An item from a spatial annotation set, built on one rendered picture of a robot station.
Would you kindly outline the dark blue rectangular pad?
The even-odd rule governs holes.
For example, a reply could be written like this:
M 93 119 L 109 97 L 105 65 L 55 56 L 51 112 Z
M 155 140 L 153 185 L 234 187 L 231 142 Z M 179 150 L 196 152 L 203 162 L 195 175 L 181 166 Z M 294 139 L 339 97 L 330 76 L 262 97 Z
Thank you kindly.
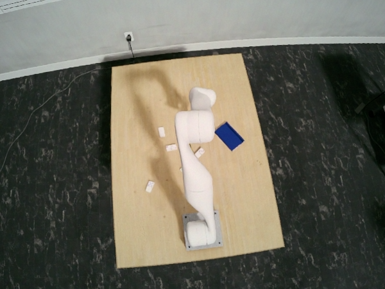
M 228 123 L 224 123 L 214 133 L 226 144 L 226 146 L 234 151 L 239 145 L 244 142 L 244 139 L 233 129 Z

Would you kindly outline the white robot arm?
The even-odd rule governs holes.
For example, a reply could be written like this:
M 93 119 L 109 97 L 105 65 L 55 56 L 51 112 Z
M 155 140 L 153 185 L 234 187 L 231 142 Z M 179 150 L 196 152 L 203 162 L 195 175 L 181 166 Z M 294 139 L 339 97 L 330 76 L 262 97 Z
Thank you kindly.
M 193 87 L 189 92 L 191 111 L 178 112 L 175 116 L 175 133 L 182 163 L 185 197 L 204 217 L 204 220 L 187 224 L 187 240 L 192 247 L 216 241 L 212 177 L 190 146 L 190 143 L 212 141 L 214 116 L 210 108 L 215 100 L 216 93 L 213 90 Z

